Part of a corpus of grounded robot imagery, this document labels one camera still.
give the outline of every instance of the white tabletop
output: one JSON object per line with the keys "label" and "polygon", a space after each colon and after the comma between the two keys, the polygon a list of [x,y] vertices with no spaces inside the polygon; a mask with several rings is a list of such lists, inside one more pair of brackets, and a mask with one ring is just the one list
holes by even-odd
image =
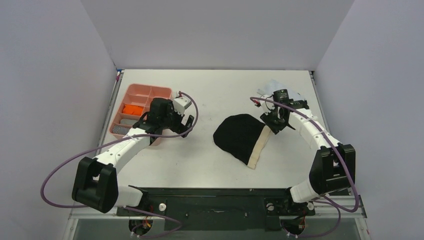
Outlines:
{"label": "white tabletop", "polygon": [[[127,69],[122,78],[112,118],[130,84],[146,84],[183,91],[199,107],[199,120],[186,138],[163,138],[160,145],[138,153],[118,174],[119,185],[153,188],[287,188],[309,174],[315,152],[294,130],[271,134],[256,169],[218,148],[213,133],[223,120],[237,114],[260,119],[262,110],[249,97],[269,80],[303,95],[324,126],[308,71],[288,70],[151,70]],[[195,115],[191,106],[186,115]],[[116,138],[106,133],[105,143]]]}

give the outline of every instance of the black joint housing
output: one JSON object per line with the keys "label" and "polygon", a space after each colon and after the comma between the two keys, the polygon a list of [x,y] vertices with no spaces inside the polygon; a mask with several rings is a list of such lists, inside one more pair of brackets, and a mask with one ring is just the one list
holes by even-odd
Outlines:
{"label": "black joint housing", "polygon": [[117,170],[96,158],[84,157],[79,161],[72,199],[102,213],[109,212],[118,199]]}
{"label": "black joint housing", "polygon": [[[336,149],[343,158],[350,176],[355,183],[356,152],[352,145],[341,143]],[[348,177],[332,148],[321,147],[316,151],[312,167],[309,172],[309,181],[313,190],[321,195],[349,188]]]}

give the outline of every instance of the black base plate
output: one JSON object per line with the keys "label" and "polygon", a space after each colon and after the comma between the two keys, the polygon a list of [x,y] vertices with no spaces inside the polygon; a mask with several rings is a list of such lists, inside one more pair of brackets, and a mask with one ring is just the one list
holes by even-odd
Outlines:
{"label": "black base plate", "polygon": [[[289,213],[284,205],[290,199],[286,189],[136,188],[147,192],[140,209],[145,210],[147,203],[153,206],[154,213],[181,221],[185,231],[279,231],[279,216],[297,217],[300,214]],[[270,202],[275,204],[272,211],[266,207]],[[166,204],[165,211],[159,211],[161,203]],[[118,208],[116,214],[123,217],[144,215],[123,208]],[[313,216],[315,211],[306,208],[306,215]],[[177,223],[165,223],[166,231],[175,227]]]}

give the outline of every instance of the gray object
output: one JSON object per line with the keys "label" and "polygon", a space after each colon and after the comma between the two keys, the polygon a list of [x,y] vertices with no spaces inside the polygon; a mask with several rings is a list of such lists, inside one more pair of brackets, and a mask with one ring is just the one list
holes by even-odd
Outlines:
{"label": "gray object", "polygon": [[119,134],[119,135],[127,135],[127,133],[130,131],[130,127],[125,126],[114,126],[112,129],[113,134]]}
{"label": "gray object", "polygon": [[132,119],[121,119],[120,120],[120,124],[123,124],[123,125],[130,125],[130,126],[132,126],[132,125],[134,125],[136,122],[138,122],[138,120],[132,120]]}

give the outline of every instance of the black cloth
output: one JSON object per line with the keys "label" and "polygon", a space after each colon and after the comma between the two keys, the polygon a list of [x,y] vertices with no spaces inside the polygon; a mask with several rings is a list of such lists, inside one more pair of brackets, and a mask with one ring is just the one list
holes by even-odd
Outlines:
{"label": "black cloth", "polygon": [[213,141],[220,149],[248,165],[264,126],[249,114],[229,116],[216,129]]}

